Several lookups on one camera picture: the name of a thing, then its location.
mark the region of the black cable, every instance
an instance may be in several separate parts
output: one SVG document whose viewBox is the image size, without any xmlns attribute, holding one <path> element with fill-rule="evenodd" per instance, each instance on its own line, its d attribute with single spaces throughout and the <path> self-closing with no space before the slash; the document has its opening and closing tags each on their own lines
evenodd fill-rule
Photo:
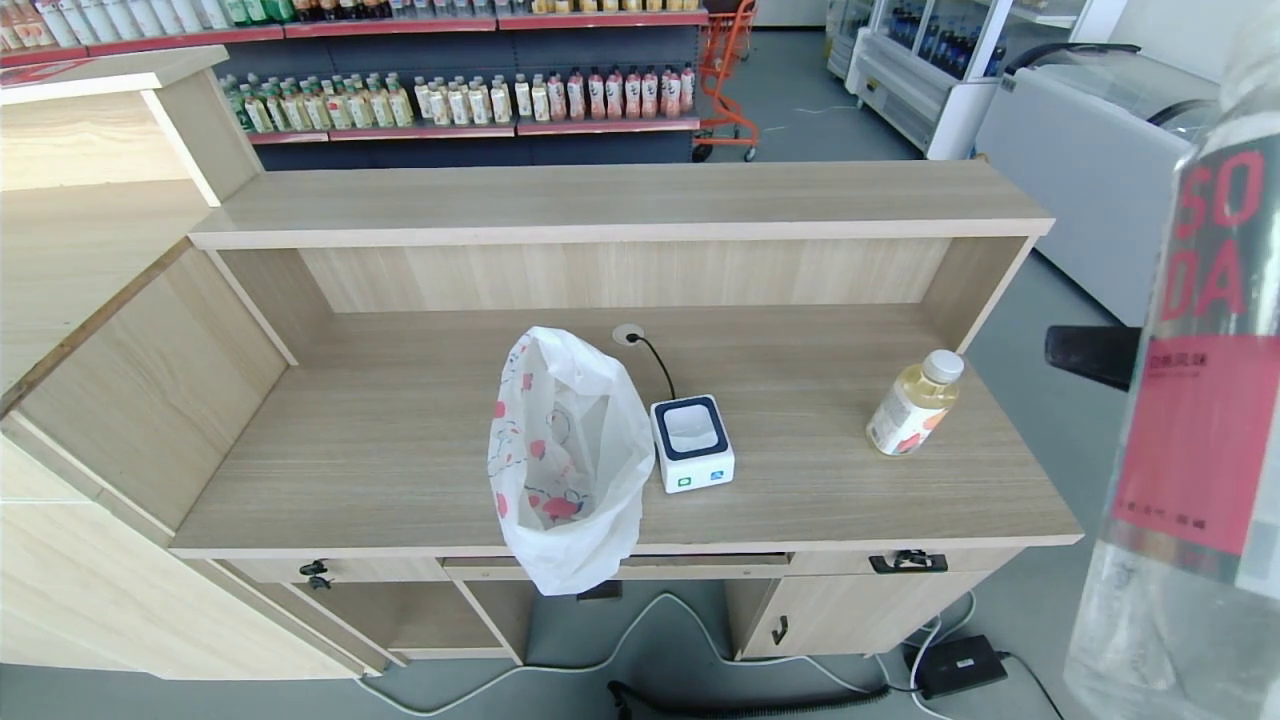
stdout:
<svg viewBox="0 0 1280 720">
<path fill-rule="evenodd" d="M 1048 703 L 1050 703 L 1050 706 L 1053 708 L 1053 714 L 1057 715 L 1057 720 L 1066 720 L 1066 717 L 1062 716 L 1062 711 L 1057 708 L 1057 703 L 1053 702 L 1053 696 L 1048 694 L 1048 689 L 1044 687 L 1044 683 L 1042 683 L 1039 680 L 1039 675 L 1036 674 L 1036 670 L 1032 670 L 1032 666 L 1028 665 L 1025 660 L 1023 660 L 1021 657 L 1018 657 L 1016 655 L 1014 655 L 1014 653 L 1011 653 L 1011 652 L 1009 652 L 1006 650 L 998 651 L 996 653 L 996 657 L 1000 657 L 1001 660 L 1004 660 L 1006 657 L 1012 657 L 1014 660 L 1016 660 L 1018 662 L 1020 662 L 1021 666 L 1025 667 L 1028 673 L 1030 673 L 1032 679 L 1036 680 L 1036 684 L 1039 685 L 1041 692 L 1044 693 L 1044 700 L 1047 700 Z"/>
<path fill-rule="evenodd" d="M 753 705 L 749 707 L 676 707 L 654 701 L 639 693 L 634 688 L 611 682 L 609 692 L 613 694 L 613 706 L 618 710 L 618 717 L 631 717 L 631 707 L 627 698 L 668 717 L 698 717 L 700 720 L 739 720 L 745 717 L 778 717 L 785 715 L 804 715 L 818 712 L 819 710 L 845 710 L 860 705 L 870 705 L 888 697 L 888 685 L 881 687 L 868 693 L 849 692 L 841 697 L 827 700 L 809 700 L 782 702 L 777 705 Z"/>
<path fill-rule="evenodd" d="M 671 398 L 676 400 L 676 383 L 671 382 L 671 373 L 667 372 L 667 364 L 662 361 L 662 355 L 658 355 L 658 350 L 649 342 L 649 338 L 643 334 L 630 333 L 627 334 L 627 342 L 636 343 L 643 342 L 649 346 L 649 352 L 653 352 L 653 359 L 658 361 L 658 366 L 662 368 L 662 374 L 667 375 L 667 388 L 671 391 Z"/>
</svg>

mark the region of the gray floor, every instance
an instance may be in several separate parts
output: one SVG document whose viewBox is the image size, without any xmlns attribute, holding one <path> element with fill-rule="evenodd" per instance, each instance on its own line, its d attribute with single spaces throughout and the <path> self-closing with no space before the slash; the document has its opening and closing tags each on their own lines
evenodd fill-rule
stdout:
<svg viewBox="0 0 1280 720">
<path fill-rule="evenodd" d="M 820 33 L 758 33 L 750 61 L 735 79 L 737 97 L 764 136 L 758 161 L 918 158 L 869 110 L 844 109 L 847 95 L 829 81 L 819 53 Z M 801 113 L 795 108 L 823 110 Z M 717 151 L 716 160 L 739 159 Z M 1103 324 L 1107 318 L 1033 255 L 1014 279 L 970 350 L 970 360 L 1012 418 L 1032 451 L 1066 498 L 1085 530 L 1101 516 L 1124 410 L 1124 396 L 1047 368 L 1044 328 L 1051 324 Z M 997 648 L 1027 659 L 1071 720 L 1088 716 L 1061 682 L 1062 657 L 1088 565 L 1091 541 L 1075 547 L 1024 552 L 978 588 L 978 614 L 970 624 Z M 630 583 L 620 602 L 576 605 L 543 600 L 536 606 L 530 661 L 585 665 L 604 659 L 631 618 L 662 589 L 687 600 L 705 619 L 723 651 L 727 628 L 723 591 L 716 583 Z M 952 610 L 955 616 L 963 607 Z M 847 682 L 873 687 L 878 671 L 856 656 L 822 659 Z M 901 662 L 888 659 L 895 680 Z M 500 661 L 415 662 L 376 680 L 404 702 L 434 707 L 508 667 Z M 937 701 L 955 720 L 1050 720 L 1034 683 L 1016 666 L 1010 680 Z M 521 673 L 444 717 L 518 716 L 612 719 L 604 689 L 623 680 L 672 701 L 741 703 L 753 700 L 826 696 L 838 688 L 803 662 L 771 667 L 726 667 L 703 641 L 694 620 L 663 602 L 645 618 L 614 662 L 579 675 Z M 316 720 L 394 720 L 406 715 L 366 694 L 352 682 L 170 683 L 134 674 L 4 666 L 0 715 L 5 720 L 49 719 L 234 719 L 311 717 Z M 910 700 L 887 701 L 815 720 L 850 717 L 915 720 L 925 717 Z"/>
</svg>

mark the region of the wooden counter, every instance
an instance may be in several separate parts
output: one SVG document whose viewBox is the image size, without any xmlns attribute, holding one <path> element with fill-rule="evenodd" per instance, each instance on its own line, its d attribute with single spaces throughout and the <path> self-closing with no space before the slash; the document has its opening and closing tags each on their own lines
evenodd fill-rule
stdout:
<svg viewBox="0 0 1280 720">
<path fill-rule="evenodd" d="M 739 656 L 888 651 L 1024 548 L 1079 539 L 972 368 L 919 454 L 863 437 L 902 368 L 965 351 L 1052 224 L 986 164 L 262 174 L 207 69 L 221 53 L 0 95 L 0 521 L 19 538 L 0 660 L 522 662 L 536 591 L 484 465 L 534 324 L 618 357 L 652 402 L 657 363 L 611 340 L 639 323 L 678 393 L 717 396 L 733 482 L 650 482 L 616 578 L 724 582 Z"/>
</svg>

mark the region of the drawer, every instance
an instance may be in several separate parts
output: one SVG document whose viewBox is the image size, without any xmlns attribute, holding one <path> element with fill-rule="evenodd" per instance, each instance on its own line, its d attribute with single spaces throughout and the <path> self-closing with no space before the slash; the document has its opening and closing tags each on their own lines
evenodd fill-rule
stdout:
<svg viewBox="0 0 1280 720">
<path fill-rule="evenodd" d="M 923 550 L 931 557 L 941 555 L 946 559 L 947 569 L 952 573 L 996 570 L 1023 551 L 1021 547 L 982 547 L 970 550 L 931 550 L 929 547 L 923 547 L 910 550 Z M 878 574 L 876 565 L 883 562 L 882 568 L 887 565 L 892 569 L 899 552 L 901 550 L 797 552 L 791 557 L 791 569 L 787 574 L 876 575 Z M 904 566 L 910 566 L 910 564 L 904 562 Z"/>
<path fill-rule="evenodd" d="M 526 580 L 515 557 L 445 557 L 444 573 L 454 580 Z M 764 555 L 637 555 L 618 568 L 617 580 L 724 580 L 787 575 L 786 553 Z"/>
<path fill-rule="evenodd" d="M 310 580 L 302 568 L 315 557 L 233 560 L 250 578 L 260 583 L 303 583 Z M 330 583 L 413 583 L 448 580 L 434 557 L 333 557 L 323 559 L 326 571 L 323 578 Z"/>
<path fill-rule="evenodd" d="M 888 652 L 989 573 L 727 580 L 737 657 Z"/>
</svg>

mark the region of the power adapter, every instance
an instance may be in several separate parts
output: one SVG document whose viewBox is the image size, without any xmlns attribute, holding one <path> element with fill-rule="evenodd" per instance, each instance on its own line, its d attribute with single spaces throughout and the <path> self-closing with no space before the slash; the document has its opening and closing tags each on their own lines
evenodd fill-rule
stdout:
<svg viewBox="0 0 1280 720">
<path fill-rule="evenodd" d="M 908 669 L 915 662 L 915 648 L 904 651 Z M 987 635 L 975 635 L 931 646 L 915 673 L 920 697 L 933 700 L 998 683 L 1009 676 Z"/>
</svg>

